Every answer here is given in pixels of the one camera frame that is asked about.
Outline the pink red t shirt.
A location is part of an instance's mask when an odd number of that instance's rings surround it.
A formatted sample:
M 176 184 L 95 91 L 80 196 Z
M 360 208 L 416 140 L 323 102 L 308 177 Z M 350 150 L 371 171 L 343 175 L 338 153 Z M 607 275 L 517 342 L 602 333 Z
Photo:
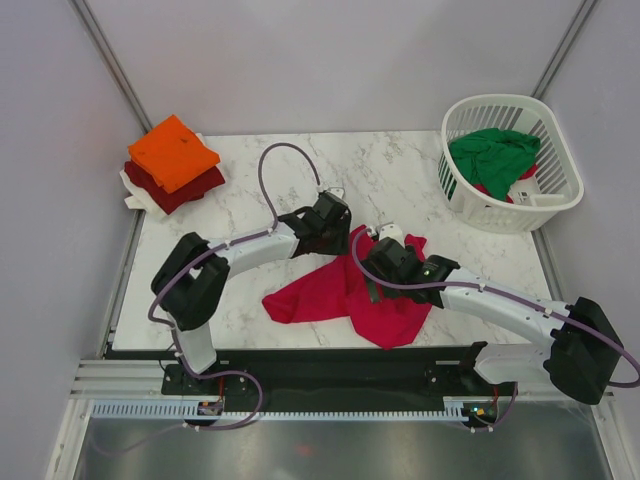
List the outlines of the pink red t shirt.
M 415 303 L 412 314 L 397 314 L 393 300 L 372 304 L 364 275 L 346 254 L 265 296 L 262 305 L 281 324 L 347 317 L 360 337 L 389 350 L 413 343 L 432 309 Z

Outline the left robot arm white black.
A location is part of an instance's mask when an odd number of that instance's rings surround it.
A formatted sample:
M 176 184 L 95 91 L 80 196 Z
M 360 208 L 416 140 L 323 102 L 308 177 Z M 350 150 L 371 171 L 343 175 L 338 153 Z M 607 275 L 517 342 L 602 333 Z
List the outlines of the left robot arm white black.
M 148 317 L 170 328 L 178 357 L 187 365 L 185 382 L 208 393 L 219 382 L 209 320 L 226 283 L 263 264 L 302 255 L 348 253 L 351 212 L 344 190 L 318 194 L 314 205 L 277 218 L 277 225 L 219 242 L 197 233 L 184 235 L 151 282 L 155 294 Z

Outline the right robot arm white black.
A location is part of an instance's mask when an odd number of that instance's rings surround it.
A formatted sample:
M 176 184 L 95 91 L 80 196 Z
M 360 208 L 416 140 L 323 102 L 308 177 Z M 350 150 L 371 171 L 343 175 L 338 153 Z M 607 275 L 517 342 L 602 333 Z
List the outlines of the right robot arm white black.
M 565 304 L 531 297 L 446 257 L 420 259 L 416 249 L 392 238 L 377 242 L 357 265 L 385 296 L 475 316 L 526 339 L 524 345 L 472 346 L 457 371 L 469 393 L 491 384 L 538 381 L 596 405 L 612 384 L 624 347 L 601 306 L 590 299 Z

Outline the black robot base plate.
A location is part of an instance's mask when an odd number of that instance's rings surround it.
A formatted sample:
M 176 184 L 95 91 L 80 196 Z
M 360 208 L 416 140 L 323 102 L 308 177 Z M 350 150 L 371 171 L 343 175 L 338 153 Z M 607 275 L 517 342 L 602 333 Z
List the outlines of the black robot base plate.
M 446 397 L 509 396 L 472 368 L 481 346 L 222 350 L 195 379 L 169 365 L 165 395 L 224 397 L 228 413 L 375 413 L 441 410 Z

